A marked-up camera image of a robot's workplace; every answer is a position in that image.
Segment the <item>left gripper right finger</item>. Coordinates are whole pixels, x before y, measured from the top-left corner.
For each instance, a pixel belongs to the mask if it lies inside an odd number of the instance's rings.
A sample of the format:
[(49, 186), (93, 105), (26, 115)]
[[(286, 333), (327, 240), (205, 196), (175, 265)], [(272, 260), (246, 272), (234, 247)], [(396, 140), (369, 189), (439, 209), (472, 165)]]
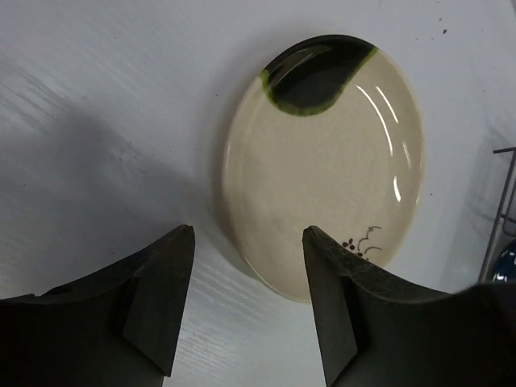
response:
[(514, 283), (444, 293), (351, 253), (319, 227), (304, 230), (302, 245), (327, 385), (514, 385)]

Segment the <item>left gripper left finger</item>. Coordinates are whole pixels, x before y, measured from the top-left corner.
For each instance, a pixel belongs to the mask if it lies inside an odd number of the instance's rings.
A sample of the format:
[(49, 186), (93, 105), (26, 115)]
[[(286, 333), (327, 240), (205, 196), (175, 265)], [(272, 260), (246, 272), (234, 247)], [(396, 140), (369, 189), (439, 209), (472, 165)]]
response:
[(177, 350), (195, 234), (180, 225), (85, 277), (1, 302), (4, 386), (161, 386)]

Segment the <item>dark blue plate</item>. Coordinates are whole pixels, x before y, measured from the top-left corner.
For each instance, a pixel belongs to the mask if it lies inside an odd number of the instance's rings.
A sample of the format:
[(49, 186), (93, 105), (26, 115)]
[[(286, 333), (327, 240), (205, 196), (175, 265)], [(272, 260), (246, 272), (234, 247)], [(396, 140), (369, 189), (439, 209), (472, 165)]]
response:
[(493, 282), (515, 281), (516, 278), (516, 240), (512, 240), (501, 251), (493, 266)]

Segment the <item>cream plate black patch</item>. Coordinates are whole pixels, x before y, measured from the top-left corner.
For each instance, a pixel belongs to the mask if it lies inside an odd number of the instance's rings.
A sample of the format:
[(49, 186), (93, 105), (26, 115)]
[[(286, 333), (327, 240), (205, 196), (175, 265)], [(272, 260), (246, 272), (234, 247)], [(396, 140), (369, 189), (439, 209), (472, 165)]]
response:
[(315, 36), (269, 62), (240, 100), (222, 158), (223, 219), (251, 275), (307, 303), (303, 231), (320, 227), (386, 266), (412, 226), (425, 162), (399, 66), (355, 36)]

